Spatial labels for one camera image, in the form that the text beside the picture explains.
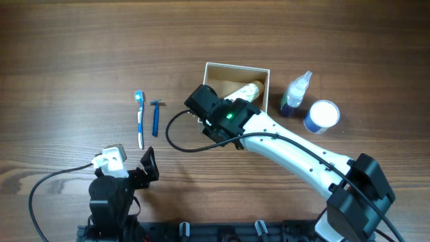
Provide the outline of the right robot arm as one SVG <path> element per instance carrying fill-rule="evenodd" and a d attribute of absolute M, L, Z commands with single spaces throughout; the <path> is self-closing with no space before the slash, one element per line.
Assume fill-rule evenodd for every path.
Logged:
<path fill-rule="evenodd" d="M 200 85 L 185 105 L 215 143 L 263 155 L 310 184 L 327 201 L 315 227 L 323 239 L 368 241 L 388 220 L 395 195 L 369 155 L 352 159 L 329 152 L 283 128 L 251 102 L 218 97 L 208 85 Z"/>

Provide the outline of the white cosmetic tube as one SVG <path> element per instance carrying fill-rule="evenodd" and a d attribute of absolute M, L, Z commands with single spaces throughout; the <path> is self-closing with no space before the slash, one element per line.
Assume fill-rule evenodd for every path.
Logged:
<path fill-rule="evenodd" d="M 253 102 L 256 100 L 260 95 L 262 95 L 265 91 L 265 86 L 260 81 L 253 81 L 251 83 L 246 84 L 242 88 L 238 89 L 237 91 L 233 92 L 232 94 L 226 96 L 226 99 L 229 99 L 230 101 L 235 101 L 236 99 L 240 98 L 248 102 Z"/>

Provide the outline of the clear blue spray bottle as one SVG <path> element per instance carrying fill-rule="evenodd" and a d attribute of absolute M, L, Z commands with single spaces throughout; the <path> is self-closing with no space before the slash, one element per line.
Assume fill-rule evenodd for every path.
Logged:
<path fill-rule="evenodd" d="M 307 71 L 295 81 L 291 82 L 283 94 L 280 104 L 280 114 L 285 117 L 292 117 L 294 112 L 302 103 L 304 95 L 310 83 L 312 71 Z"/>

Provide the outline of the blue white toothbrush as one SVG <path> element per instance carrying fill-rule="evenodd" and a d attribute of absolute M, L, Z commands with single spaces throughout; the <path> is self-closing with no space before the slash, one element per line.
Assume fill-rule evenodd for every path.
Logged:
<path fill-rule="evenodd" d="M 141 90 L 137 90 L 134 92 L 134 99 L 137 103 L 139 103 L 139 109 L 137 112 L 137 121 L 138 121 L 138 146 L 140 149 L 144 148 L 144 139 L 143 139 L 143 113 L 144 113 L 144 95 Z"/>

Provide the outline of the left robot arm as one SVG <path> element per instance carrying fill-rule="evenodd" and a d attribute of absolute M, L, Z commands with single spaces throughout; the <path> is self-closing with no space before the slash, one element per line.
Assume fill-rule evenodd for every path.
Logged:
<path fill-rule="evenodd" d="M 111 145 L 93 158 L 96 179 L 89 186 L 91 216 L 78 241 L 149 241 L 138 214 L 130 207 L 138 203 L 134 192 L 146 189 L 159 179 L 155 152 L 149 147 L 140 159 L 142 167 L 126 170 L 121 144 Z"/>

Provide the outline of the blue jar white lid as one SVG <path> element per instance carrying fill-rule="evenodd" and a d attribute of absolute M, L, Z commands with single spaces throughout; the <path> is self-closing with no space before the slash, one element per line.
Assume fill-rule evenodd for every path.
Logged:
<path fill-rule="evenodd" d="M 312 104 L 305 119 L 305 128 L 315 134 L 322 134 L 340 119 L 338 107 L 329 100 L 319 100 Z"/>

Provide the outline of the blue disposable razor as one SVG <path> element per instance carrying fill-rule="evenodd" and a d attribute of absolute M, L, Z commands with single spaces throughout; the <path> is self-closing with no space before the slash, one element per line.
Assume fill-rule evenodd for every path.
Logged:
<path fill-rule="evenodd" d="M 150 105 L 154 106 L 154 113 L 153 113 L 153 128 L 152 128 L 152 135 L 154 137 L 158 136 L 159 131 L 159 104 L 161 100 L 157 99 L 154 101 L 149 102 Z"/>

